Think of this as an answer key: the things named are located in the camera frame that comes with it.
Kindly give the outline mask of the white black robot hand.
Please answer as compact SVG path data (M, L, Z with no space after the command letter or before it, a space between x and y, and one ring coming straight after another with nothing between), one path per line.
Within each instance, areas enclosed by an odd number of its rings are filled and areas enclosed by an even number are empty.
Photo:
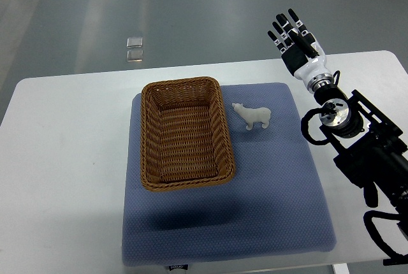
M323 48L293 9L288 10L288 15L276 15L272 26L274 30L268 31L268 36L287 70L302 81L311 94L334 82L333 74L326 67Z

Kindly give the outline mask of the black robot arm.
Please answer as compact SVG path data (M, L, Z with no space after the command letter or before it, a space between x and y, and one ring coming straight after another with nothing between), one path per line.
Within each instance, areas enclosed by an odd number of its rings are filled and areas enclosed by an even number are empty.
M301 120L303 137L313 145L331 144L334 163L346 178L363 189L370 210L364 225L374 243L388 256L385 266L407 264L381 237L374 219L394 220L407 235L407 145L402 130L360 92L351 97L338 88L340 73L312 77L308 85L318 108Z

